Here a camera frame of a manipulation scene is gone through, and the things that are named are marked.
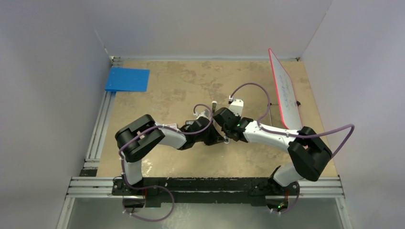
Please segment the white stapler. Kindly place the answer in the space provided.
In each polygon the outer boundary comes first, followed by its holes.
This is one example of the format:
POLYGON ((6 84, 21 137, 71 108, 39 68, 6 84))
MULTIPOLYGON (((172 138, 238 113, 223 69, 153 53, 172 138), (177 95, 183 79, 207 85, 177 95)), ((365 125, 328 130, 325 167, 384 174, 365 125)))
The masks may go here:
POLYGON ((211 110, 212 110, 212 115, 214 115, 216 108, 217 108, 218 102, 217 101, 212 101, 211 103, 211 110))

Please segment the red white staple box sleeve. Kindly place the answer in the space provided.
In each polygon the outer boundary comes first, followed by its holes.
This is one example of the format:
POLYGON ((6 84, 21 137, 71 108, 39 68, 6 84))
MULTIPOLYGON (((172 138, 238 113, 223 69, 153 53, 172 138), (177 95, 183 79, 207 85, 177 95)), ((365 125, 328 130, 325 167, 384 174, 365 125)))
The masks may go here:
POLYGON ((169 127, 169 128, 173 128, 173 129, 177 129, 177 124, 165 124, 164 126, 169 127))

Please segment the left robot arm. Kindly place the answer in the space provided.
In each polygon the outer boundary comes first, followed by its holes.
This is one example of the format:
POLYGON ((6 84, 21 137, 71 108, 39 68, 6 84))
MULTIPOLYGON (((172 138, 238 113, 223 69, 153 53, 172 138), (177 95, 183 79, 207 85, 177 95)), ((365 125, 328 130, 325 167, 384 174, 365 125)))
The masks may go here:
POLYGON ((124 189, 130 195, 137 195, 143 186, 141 171, 142 159, 157 145, 170 146, 177 150, 186 150, 195 143, 202 142, 212 146, 225 141, 211 120, 199 115, 193 121, 186 121, 178 128, 176 125, 162 125, 146 114, 115 134, 120 150, 123 168, 124 189))

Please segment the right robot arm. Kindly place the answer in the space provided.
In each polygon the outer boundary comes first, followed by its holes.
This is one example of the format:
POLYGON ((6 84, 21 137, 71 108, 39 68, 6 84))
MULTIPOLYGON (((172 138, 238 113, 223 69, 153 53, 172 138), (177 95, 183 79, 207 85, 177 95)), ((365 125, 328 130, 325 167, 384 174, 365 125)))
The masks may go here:
POLYGON ((274 194, 280 194, 288 185, 302 179, 317 181, 331 160, 328 146, 319 137, 309 138, 315 134, 310 127, 288 130, 271 126, 270 132, 266 132, 265 125, 259 126, 251 118, 241 118, 226 107, 218 109, 213 117, 225 135, 234 141, 271 146, 289 154, 291 163, 277 168, 268 181, 268 188, 274 194))

